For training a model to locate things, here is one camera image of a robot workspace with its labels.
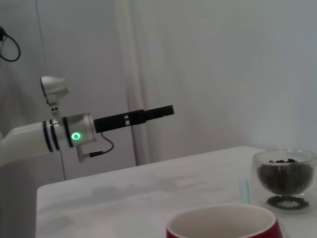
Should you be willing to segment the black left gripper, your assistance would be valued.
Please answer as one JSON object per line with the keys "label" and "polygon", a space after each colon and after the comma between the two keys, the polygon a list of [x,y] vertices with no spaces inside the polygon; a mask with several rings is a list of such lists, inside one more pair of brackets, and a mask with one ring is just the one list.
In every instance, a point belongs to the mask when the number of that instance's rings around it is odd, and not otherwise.
{"label": "black left gripper", "polygon": [[115,130],[127,126],[143,124],[145,121],[159,119],[174,114],[173,105],[164,106],[150,110],[136,110],[123,114],[117,114],[109,117],[94,120],[96,133]]}

